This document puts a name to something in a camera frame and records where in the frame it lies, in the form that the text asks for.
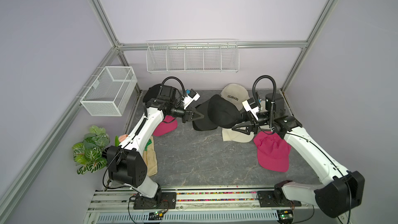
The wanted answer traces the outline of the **plain black cap front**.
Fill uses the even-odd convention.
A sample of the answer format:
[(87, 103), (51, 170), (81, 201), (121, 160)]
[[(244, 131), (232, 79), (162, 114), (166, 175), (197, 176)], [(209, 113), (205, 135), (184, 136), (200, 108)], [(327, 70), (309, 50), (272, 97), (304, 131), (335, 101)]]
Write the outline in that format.
[(208, 103), (208, 118), (217, 126), (230, 129), (243, 122), (241, 112), (220, 95), (213, 95)]

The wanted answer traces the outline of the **black cap with white patch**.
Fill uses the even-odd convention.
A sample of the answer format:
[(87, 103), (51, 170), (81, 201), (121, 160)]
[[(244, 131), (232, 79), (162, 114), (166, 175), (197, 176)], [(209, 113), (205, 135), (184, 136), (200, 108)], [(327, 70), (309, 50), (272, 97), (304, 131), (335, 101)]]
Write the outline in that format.
[(192, 126), (196, 131), (212, 131), (218, 128), (208, 117), (209, 100), (196, 107), (197, 112), (203, 115), (203, 118), (192, 122)]

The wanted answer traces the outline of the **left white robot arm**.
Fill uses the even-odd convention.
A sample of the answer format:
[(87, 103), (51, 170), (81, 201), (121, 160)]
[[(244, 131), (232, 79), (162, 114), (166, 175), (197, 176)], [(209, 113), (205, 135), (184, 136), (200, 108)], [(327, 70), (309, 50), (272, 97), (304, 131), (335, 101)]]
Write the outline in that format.
[(150, 100), (140, 121), (119, 146), (107, 149), (107, 172), (110, 180), (133, 188), (142, 197), (158, 199), (160, 186), (147, 175), (143, 154), (157, 126), (165, 116), (181, 118), (182, 122), (203, 119), (194, 107), (176, 107), (162, 100)]

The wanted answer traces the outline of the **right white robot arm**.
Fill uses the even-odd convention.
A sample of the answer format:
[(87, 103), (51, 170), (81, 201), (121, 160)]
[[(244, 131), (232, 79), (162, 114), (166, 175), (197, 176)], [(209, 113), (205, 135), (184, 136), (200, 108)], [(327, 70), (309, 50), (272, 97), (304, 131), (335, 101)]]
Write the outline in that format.
[(290, 151), (295, 149), (317, 174), (319, 185), (285, 180), (275, 185), (275, 197), (319, 207), (324, 214), (337, 218), (361, 205), (365, 178), (351, 172), (321, 148), (293, 116), (271, 120), (267, 112), (232, 128), (243, 134), (255, 134), (259, 165), (267, 170), (287, 172)]

